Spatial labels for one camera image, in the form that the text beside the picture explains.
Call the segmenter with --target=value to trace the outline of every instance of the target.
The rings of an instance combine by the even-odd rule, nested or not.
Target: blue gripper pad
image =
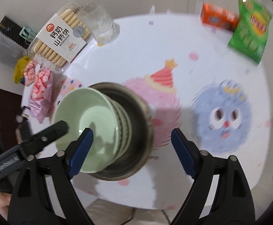
[[[70,170],[68,172],[68,176],[70,177],[70,179],[72,179],[80,172],[80,169],[83,165],[84,160],[86,159],[86,156],[92,146],[93,141],[93,131],[89,128],[86,128],[78,138],[77,142],[81,143],[77,147],[69,162]]]
[[[185,173],[195,179],[195,176],[197,175],[197,172],[195,171],[195,160],[176,129],[173,129],[171,133],[171,142]]]

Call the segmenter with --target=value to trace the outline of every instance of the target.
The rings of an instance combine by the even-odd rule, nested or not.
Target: green bowl
[[[118,113],[120,122],[122,124],[122,140],[120,142],[119,153],[116,156],[116,159],[121,157],[128,149],[131,136],[132,136],[132,127],[130,118],[125,111],[125,109],[116,101],[110,99],[111,103],[113,104],[116,112]]]
[[[55,142],[58,150],[65,150],[85,128],[94,132],[94,141],[81,172],[97,173],[113,161],[119,151],[121,129],[108,97],[92,88],[75,89],[58,104],[53,122],[60,120],[67,122],[69,132]]]

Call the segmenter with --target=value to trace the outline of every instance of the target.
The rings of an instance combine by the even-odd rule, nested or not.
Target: cartoon eye
[[[238,128],[241,125],[242,117],[239,109],[234,109],[229,116],[230,126],[234,129]]]
[[[213,126],[213,129],[219,129],[224,123],[224,112],[222,108],[215,108],[212,110],[209,122]]]

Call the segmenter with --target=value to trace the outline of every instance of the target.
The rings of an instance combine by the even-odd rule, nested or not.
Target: blue cartoon character
[[[193,117],[201,149],[219,155],[232,153],[244,144],[252,122],[243,88],[232,80],[204,88],[195,98]]]

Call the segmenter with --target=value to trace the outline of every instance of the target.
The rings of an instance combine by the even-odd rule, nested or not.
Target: pink packaging
[[[31,60],[24,69],[23,74],[25,77],[25,86],[29,86],[35,81],[36,78],[35,66],[36,62]]]
[[[44,121],[51,107],[53,89],[53,75],[48,68],[41,68],[35,79],[31,94],[31,116],[40,124]]]

